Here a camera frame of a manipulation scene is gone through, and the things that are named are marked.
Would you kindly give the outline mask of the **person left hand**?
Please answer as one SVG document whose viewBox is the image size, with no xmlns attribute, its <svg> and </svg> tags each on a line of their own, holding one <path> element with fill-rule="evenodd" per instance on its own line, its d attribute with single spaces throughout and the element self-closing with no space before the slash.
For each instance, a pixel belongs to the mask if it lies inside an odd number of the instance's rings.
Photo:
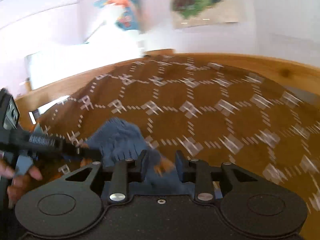
<svg viewBox="0 0 320 240">
<path fill-rule="evenodd" d="M 11 185 L 7 187 L 7 196 L 12 205 L 16 204 L 24 194 L 43 181 L 43 175 L 34 163 L 31 163 L 25 174 L 17 175 L 3 157 L 1 157 L 1 178 L 12 180 Z"/>
</svg>

